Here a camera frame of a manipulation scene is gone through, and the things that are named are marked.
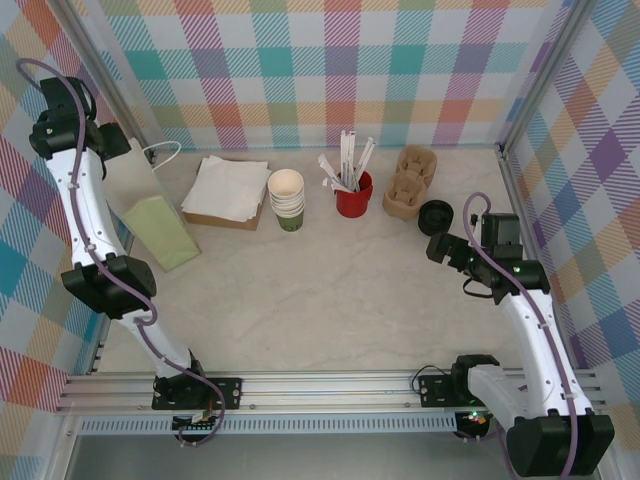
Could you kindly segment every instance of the black cup lid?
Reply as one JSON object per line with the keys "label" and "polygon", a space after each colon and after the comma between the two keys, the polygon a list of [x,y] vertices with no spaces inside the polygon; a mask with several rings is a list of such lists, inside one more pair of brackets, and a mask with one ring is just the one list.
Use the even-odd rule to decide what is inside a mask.
{"label": "black cup lid", "polygon": [[418,227],[425,235],[449,231],[453,221],[453,208],[442,200],[430,200],[420,208]]}

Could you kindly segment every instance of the plaid fabric backdrop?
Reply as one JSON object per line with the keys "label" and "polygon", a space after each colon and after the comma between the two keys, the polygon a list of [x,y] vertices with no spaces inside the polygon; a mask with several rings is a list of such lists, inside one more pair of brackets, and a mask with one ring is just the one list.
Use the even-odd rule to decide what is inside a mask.
{"label": "plaid fabric backdrop", "polygon": [[600,0],[512,152],[581,367],[640,477],[640,2]]}
{"label": "plaid fabric backdrop", "polygon": [[[62,202],[28,135],[46,109],[16,71],[20,57],[82,78],[98,119],[113,114],[45,0],[2,2],[0,20],[0,479],[35,477],[41,442],[67,374],[83,373],[97,335],[96,314],[69,295],[71,266]],[[36,71],[36,78],[50,76]]]}
{"label": "plaid fabric backdrop", "polygon": [[246,148],[492,144],[561,1],[74,3],[150,140]]}

